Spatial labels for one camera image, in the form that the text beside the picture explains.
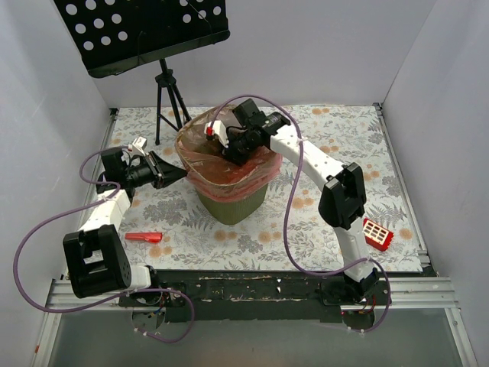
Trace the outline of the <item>red plastic trash bag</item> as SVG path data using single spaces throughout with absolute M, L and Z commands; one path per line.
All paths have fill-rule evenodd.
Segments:
M 175 149 L 187 180 L 198 193 L 222 203 L 243 200 L 280 173 L 283 158 L 260 147 L 242 166 L 224 159 L 219 142 L 205 137 L 206 124 L 216 109 L 208 109 L 185 124 L 177 133 Z

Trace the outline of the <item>red trash bag roll remainder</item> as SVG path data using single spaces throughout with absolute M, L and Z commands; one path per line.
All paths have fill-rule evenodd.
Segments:
M 127 232 L 125 239 L 128 241 L 159 243 L 163 239 L 162 232 Z

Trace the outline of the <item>olive green mesh trash bin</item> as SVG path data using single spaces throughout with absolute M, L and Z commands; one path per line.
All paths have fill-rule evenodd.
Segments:
M 220 223 L 234 225 L 250 216 L 264 202 L 267 188 L 268 184 L 243 200 L 226 203 L 214 201 L 196 192 L 203 206 Z

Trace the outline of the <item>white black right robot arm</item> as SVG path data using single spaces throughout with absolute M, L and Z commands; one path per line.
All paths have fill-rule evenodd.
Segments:
M 242 102 L 232 110 L 238 132 L 209 125 L 207 136 L 219 138 L 224 158 L 234 164 L 245 164 L 258 148 L 266 147 L 314 182 L 321 190 L 319 215 L 333 228 L 344 265 L 336 271 L 308 271 L 307 275 L 341 275 L 342 294 L 355 304 L 363 304 L 374 293 L 380 267 L 370 257 L 363 232 L 366 190 L 362 169 L 358 164 L 347 165 L 329 157 L 303 136 L 299 124 L 285 109 L 266 115 L 257 107 L 256 95 L 239 98 Z

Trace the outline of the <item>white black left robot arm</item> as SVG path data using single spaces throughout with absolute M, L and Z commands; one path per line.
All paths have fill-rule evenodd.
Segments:
M 110 291 L 136 290 L 145 305 L 157 304 L 163 288 L 149 265 L 131 265 L 118 229 L 138 187 L 150 184 L 162 189 L 183 179 L 186 170 L 167 163 L 154 151 L 141 152 L 136 165 L 123 161 L 122 148 L 101 153 L 104 180 L 96 185 L 94 208 L 77 232 L 65 235 L 63 249 L 73 293 L 78 298 Z

